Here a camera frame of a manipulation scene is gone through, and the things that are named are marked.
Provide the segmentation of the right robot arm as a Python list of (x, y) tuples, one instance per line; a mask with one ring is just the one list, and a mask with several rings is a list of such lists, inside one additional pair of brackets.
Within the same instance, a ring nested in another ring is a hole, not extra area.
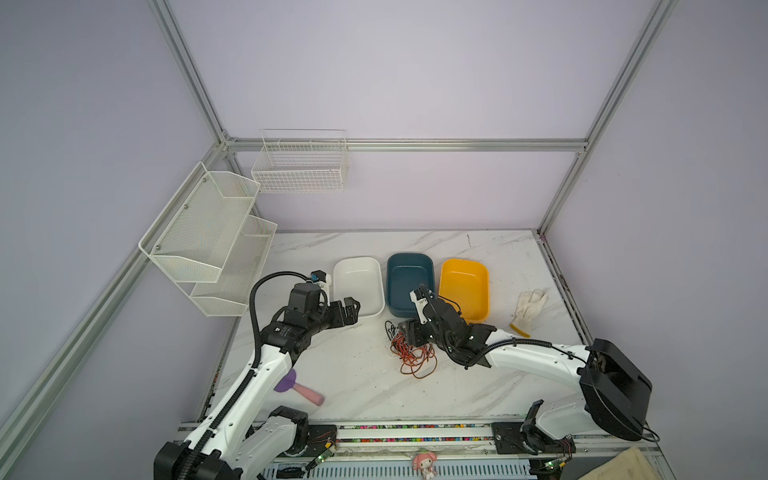
[(519, 371), (570, 390), (555, 402), (531, 404), (519, 426), (528, 453), (597, 430), (629, 442), (657, 441), (646, 425), (652, 383), (614, 343), (596, 339), (565, 345), (524, 338), (465, 321), (452, 303), (429, 289), (418, 288), (410, 298), (417, 316), (400, 326), (410, 343), (431, 344), (466, 370)]

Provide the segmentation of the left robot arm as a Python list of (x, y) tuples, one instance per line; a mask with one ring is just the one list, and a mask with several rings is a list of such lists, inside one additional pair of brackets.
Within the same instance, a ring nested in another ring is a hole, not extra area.
[(305, 450), (308, 415), (291, 407), (273, 410), (253, 425), (268, 397), (308, 349), (313, 336), (357, 323), (361, 308), (353, 297), (332, 301), (326, 275), (294, 273), (297, 282), (283, 307), (260, 327), (256, 296), (262, 285), (281, 272), (258, 280), (248, 296), (254, 347), (221, 402), (181, 443), (168, 442), (153, 463), (156, 479), (259, 479), (278, 456)]

